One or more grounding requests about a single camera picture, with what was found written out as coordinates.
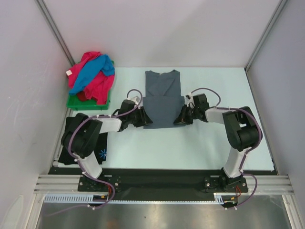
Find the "grey t shirt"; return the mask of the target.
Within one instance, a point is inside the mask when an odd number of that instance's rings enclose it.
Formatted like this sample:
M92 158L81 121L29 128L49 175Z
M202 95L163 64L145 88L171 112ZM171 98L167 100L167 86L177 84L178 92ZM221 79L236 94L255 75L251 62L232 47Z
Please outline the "grey t shirt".
M184 105L181 96L180 72L145 72L145 97L143 106L152 124L145 129L174 128L175 119Z

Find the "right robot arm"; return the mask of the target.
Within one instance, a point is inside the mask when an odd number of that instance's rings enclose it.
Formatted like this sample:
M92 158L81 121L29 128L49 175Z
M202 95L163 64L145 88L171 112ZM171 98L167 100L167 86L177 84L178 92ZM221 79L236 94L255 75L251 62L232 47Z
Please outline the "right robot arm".
M252 110L248 106L211 107L205 94L195 96L188 94L173 124L191 125L194 120L224 125L231 149L223 167L225 176L220 179L220 187L224 191L232 191L237 186L236 177L243 174L249 152L257 148L263 138L262 130Z

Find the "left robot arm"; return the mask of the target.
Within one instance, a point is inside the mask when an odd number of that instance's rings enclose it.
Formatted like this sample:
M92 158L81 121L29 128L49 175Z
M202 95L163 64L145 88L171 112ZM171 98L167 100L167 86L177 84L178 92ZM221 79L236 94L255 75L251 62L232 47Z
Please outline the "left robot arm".
M100 135L121 132L129 125L142 127L152 123L140 102L125 99L121 107L110 115L89 117L83 113L77 114L65 130L61 145L80 166L83 174L90 178L89 186L99 191L105 186L105 178L100 176L102 168L94 152Z

